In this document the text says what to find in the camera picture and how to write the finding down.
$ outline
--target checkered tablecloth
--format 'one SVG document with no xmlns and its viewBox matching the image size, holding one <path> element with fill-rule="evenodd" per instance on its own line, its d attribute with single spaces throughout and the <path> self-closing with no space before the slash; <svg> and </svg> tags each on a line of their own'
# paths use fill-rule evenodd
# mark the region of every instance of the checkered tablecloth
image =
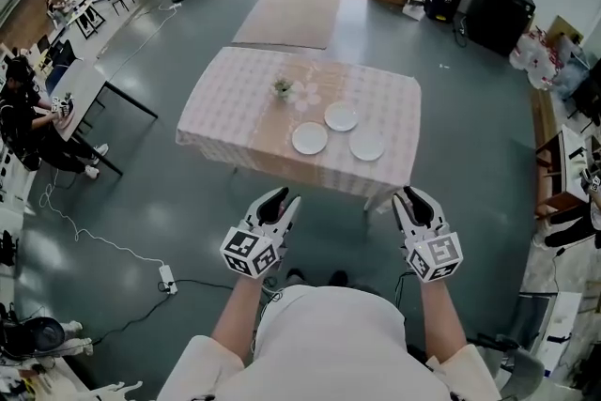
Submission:
<svg viewBox="0 0 601 401">
<path fill-rule="evenodd" d="M 293 83 L 287 100 L 273 83 Z M 356 159 L 349 132 L 328 129 L 328 144 L 315 156 L 292 146 L 303 122 L 325 125 L 333 102 L 355 106 L 359 126 L 382 134 L 386 150 L 374 162 Z M 409 183 L 420 136 L 421 89 L 391 72 L 295 54 L 225 47 L 209 64 L 177 125 L 177 142 L 214 161 L 229 162 L 370 197 Z"/>
</svg>

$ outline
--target black pants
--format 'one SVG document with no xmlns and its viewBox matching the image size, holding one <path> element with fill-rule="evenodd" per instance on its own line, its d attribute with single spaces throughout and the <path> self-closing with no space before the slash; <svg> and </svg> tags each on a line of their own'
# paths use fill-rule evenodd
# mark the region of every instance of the black pants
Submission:
<svg viewBox="0 0 601 401">
<path fill-rule="evenodd" d="M 90 20 L 90 23 L 94 24 L 94 12 L 92 12 L 91 8 L 87 8 L 85 10 L 85 15 L 82 15 L 79 20 L 82 23 L 82 25 L 84 26 L 84 29 L 87 28 L 87 19 Z"/>
<path fill-rule="evenodd" d="M 74 139 L 65 142 L 54 126 L 50 126 L 48 133 L 40 142 L 39 156 L 56 169 L 83 173 L 85 164 L 78 157 L 92 159 L 94 156 L 86 146 L 82 146 Z"/>
<path fill-rule="evenodd" d="M 560 247 L 586 239 L 596 233 L 591 222 L 590 204 L 583 204 L 577 208 L 572 208 L 566 212 L 551 216 L 549 221 L 551 224 L 563 224 L 575 219 L 578 220 L 567 229 L 547 236 L 545 244 L 548 247 Z"/>
</svg>

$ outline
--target gray floor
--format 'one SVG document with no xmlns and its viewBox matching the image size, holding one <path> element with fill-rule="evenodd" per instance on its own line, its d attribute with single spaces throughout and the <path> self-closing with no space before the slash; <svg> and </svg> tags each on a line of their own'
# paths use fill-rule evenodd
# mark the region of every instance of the gray floor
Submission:
<svg viewBox="0 0 601 401">
<path fill-rule="evenodd" d="M 106 110 L 88 115 L 91 142 L 109 142 L 125 171 L 103 169 L 96 182 L 78 178 L 56 190 L 53 204 L 78 224 L 138 254 L 159 257 L 176 278 L 232 284 L 218 246 L 248 204 L 287 184 L 304 206 L 289 237 L 283 271 L 296 266 L 314 283 L 336 269 L 388 299 L 404 263 L 390 212 L 369 227 L 363 199 L 294 185 L 206 161 L 175 143 L 179 115 L 203 69 L 228 45 L 256 0 L 187 0 L 179 14 L 113 79 L 156 110 L 152 119 L 110 92 Z M 171 12 L 133 21 L 100 60 L 109 75 Z M 533 230 L 534 163 L 529 86 L 504 59 L 455 44 L 449 25 L 372 0 L 344 0 L 326 51 L 307 52 L 414 76 L 422 86 L 422 130 L 413 184 L 443 205 L 461 238 L 465 263 L 450 281 L 468 332 L 495 333 L 508 323 L 522 281 Z M 20 244 L 16 298 L 30 314 L 40 305 L 60 320 L 81 321 L 91 337 L 145 313 L 162 298 L 158 265 L 139 261 L 82 234 L 38 207 L 50 173 L 39 172 Z M 71 177 L 61 174 L 59 182 Z M 422 342 L 418 288 L 406 282 L 401 310 L 408 339 Z M 94 386 L 141 379 L 137 399 L 156 396 L 191 336 L 209 333 L 228 293 L 199 285 L 180 292 L 147 321 L 109 336 L 92 358 L 75 364 Z"/>
</svg>

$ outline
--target mat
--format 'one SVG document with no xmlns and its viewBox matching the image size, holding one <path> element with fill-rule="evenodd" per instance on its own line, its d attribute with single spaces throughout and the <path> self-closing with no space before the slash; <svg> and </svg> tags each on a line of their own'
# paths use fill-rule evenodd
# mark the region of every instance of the mat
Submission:
<svg viewBox="0 0 601 401">
<path fill-rule="evenodd" d="M 234 43 L 325 49 L 340 0 L 259 0 Z"/>
</svg>

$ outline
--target sitting person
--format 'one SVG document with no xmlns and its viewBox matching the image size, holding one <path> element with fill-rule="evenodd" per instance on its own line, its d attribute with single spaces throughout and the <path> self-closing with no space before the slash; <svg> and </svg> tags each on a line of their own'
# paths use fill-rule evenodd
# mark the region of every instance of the sitting person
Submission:
<svg viewBox="0 0 601 401">
<path fill-rule="evenodd" d="M 53 121 L 58 119 L 58 113 L 38 114 L 34 106 L 52 110 L 34 90 L 28 66 L 17 57 L 8 64 L 7 82 L 0 92 L 3 140 L 29 170 L 38 169 L 39 159 L 43 159 L 62 171 L 85 173 L 91 179 L 98 177 L 95 165 L 99 159 L 74 139 L 64 141 L 56 131 Z M 103 156 L 109 147 L 103 144 L 95 149 Z M 85 165 L 78 157 L 92 161 L 92 165 Z"/>
</svg>

